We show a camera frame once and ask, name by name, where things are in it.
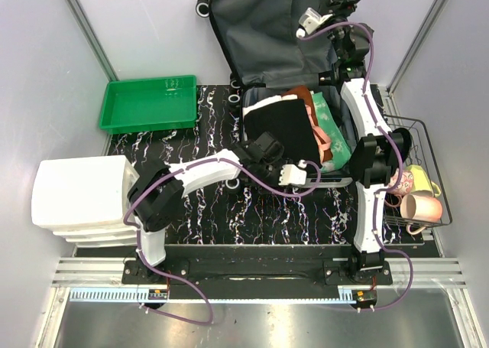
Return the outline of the black cloth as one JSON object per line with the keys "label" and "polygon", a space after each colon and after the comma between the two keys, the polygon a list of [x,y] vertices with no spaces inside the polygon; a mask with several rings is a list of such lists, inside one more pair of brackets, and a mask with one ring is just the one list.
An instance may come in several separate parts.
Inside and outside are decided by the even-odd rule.
{"label": "black cloth", "polygon": [[250,111],[243,119],[248,139],[255,140],[269,132],[284,147],[285,158],[320,164],[319,147],[302,99],[271,103]]}

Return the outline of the white towel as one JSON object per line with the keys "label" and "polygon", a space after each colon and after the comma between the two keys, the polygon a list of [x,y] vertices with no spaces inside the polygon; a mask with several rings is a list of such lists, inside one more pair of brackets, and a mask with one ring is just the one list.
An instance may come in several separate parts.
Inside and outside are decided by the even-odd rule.
{"label": "white towel", "polygon": [[298,98],[298,96],[294,95],[294,94],[285,95],[285,96],[275,95],[275,96],[267,97],[266,99],[262,99],[261,101],[255,103],[252,106],[244,107],[243,108],[243,116],[246,116],[250,112],[257,110],[257,109],[261,109],[261,108],[268,106],[270,104],[282,102],[284,100],[293,100],[293,99],[297,99],[297,98]]}

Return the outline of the space astronaut hard-shell suitcase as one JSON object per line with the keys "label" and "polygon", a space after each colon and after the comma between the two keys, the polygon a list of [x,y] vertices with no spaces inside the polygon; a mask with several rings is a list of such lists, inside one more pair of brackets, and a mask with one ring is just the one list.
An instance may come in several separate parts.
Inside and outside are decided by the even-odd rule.
{"label": "space astronaut hard-shell suitcase", "polygon": [[196,13],[210,20],[231,67],[244,88],[237,105],[248,107],[280,89],[305,84],[329,98],[338,90],[338,58],[329,33],[313,42],[296,37],[307,9],[346,21],[360,0],[197,0]]}

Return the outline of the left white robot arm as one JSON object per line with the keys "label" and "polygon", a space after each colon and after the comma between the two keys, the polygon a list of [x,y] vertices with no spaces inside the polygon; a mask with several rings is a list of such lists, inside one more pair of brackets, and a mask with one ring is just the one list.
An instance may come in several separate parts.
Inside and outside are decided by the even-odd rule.
{"label": "left white robot arm", "polygon": [[283,146],[268,134],[222,149],[208,157],[180,163],[158,164],[144,172],[128,191],[129,209],[124,224],[135,226],[138,274],[150,284],[165,273],[166,228],[175,222],[184,198],[219,182],[238,181],[241,175],[266,189],[277,189],[283,166]]}

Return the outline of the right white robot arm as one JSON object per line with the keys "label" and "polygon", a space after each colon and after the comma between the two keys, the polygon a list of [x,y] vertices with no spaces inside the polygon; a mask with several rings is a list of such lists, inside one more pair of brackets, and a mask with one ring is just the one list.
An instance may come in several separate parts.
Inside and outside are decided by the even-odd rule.
{"label": "right white robot arm", "polygon": [[332,25],[331,40],[338,58],[338,92],[358,133],[348,163],[358,191],[358,225],[346,268],[351,281],[364,284],[384,267],[384,200],[400,182],[412,139],[405,129],[391,129],[375,104],[369,83],[372,30],[366,24],[339,21]]}

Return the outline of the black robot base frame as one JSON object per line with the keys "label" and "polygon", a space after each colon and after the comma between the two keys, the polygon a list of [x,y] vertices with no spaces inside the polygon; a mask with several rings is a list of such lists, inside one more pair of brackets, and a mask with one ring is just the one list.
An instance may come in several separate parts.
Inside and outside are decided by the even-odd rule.
{"label": "black robot base frame", "polygon": [[384,259],[379,272],[354,276],[348,267],[353,248],[346,246],[182,246],[169,245],[166,259],[157,269],[171,279],[144,266],[139,258],[124,263],[125,285],[166,285],[167,290],[193,291],[189,282],[208,291],[292,291],[294,295],[340,286],[369,289],[393,283]]}

